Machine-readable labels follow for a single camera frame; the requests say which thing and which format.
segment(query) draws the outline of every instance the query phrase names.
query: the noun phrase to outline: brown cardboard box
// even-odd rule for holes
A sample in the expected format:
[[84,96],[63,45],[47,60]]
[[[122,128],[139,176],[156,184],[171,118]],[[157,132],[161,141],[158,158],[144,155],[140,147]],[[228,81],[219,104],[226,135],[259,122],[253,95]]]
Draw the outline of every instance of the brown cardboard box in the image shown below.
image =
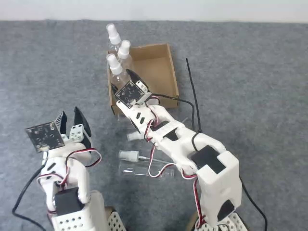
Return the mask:
[[[179,97],[178,84],[175,77],[170,47],[168,44],[154,44],[130,48],[134,60],[134,70],[148,85],[153,93]],[[107,69],[109,101],[115,115],[120,113],[116,99],[111,91],[110,69]],[[160,103],[165,108],[175,108],[178,101],[161,98]]]

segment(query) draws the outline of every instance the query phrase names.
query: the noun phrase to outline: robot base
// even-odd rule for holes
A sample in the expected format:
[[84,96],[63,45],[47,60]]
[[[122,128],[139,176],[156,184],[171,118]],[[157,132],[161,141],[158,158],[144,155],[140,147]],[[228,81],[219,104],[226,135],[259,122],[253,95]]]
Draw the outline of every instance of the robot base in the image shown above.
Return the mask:
[[195,229],[194,225],[197,218],[198,215],[195,213],[186,227],[186,231],[249,231],[240,216],[235,212],[223,219],[216,227],[204,224],[201,228]]
[[55,231],[126,231],[119,214],[104,207],[99,191],[91,192],[91,200],[78,212],[51,217]]

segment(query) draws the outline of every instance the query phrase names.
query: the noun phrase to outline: robotic arm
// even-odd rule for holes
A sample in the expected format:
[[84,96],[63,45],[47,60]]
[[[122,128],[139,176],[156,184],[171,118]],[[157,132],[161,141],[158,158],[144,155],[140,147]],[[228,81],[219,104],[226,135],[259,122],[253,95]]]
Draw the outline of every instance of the robotic arm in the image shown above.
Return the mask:
[[[215,227],[241,204],[238,159],[221,142],[186,128],[164,107],[148,105],[155,97],[136,73],[128,73],[132,81],[117,92],[116,104],[137,130],[129,137],[151,141],[182,174],[197,176],[202,191],[199,220]],[[130,94],[127,86],[130,90],[139,89],[140,94]]]
[[[111,225],[116,225],[119,231],[125,231],[118,213],[106,212],[102,194],[90,191],[87,167],[99,163],[102,156],[91,147],[87,120],[76,107],[69,136],[66,135],[66,121],[62,112],[55,122],[26,129],[37,152],[44,152],[44,168],[37,181],[46,193],[54,230],[109,231]],[[95,152],[99,158],[85,166],[83,163],[89,162]]]

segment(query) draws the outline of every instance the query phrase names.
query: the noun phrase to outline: circuit board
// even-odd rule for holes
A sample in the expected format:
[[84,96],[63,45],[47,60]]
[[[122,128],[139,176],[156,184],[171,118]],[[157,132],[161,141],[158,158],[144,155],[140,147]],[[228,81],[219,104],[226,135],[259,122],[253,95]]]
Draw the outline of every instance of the circuit board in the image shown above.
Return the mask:
[[26,128],[37,153],[64,146],[61,134],[54,121]]
[[135,83],[130,81],[115,94],[115,97],[131,108],[133,103],[137,102],[144,94]]

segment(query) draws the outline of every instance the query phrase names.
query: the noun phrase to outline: perforated white plate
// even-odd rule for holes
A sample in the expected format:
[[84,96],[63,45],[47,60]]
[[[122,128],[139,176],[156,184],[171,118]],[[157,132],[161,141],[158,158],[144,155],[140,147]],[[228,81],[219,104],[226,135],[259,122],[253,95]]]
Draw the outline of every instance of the perforated white plate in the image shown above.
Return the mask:
[[112,212],[108,218],[108,226],[110,231],[126,231],[122,220],[117,212]]
[[204,224],[201,228],[195,229],[194,231],[219,231],[218,228],[222,231],[248,231],[237,213],[230,214],[214,228],[208,224]]

